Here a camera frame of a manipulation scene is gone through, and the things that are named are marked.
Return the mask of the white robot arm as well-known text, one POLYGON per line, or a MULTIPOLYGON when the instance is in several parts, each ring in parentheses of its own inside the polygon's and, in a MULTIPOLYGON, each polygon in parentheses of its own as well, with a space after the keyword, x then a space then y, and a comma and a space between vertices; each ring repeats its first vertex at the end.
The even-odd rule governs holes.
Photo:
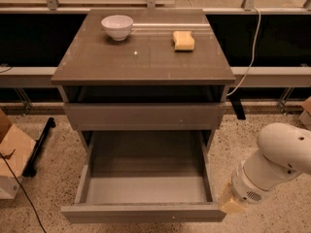
POLYGON ((271 123, 259 132, 256 150, 233 170, 219 198, 219 209, 241 213, 260 204, 276 185, 311 174, 311 132, 285 123, 271 123))

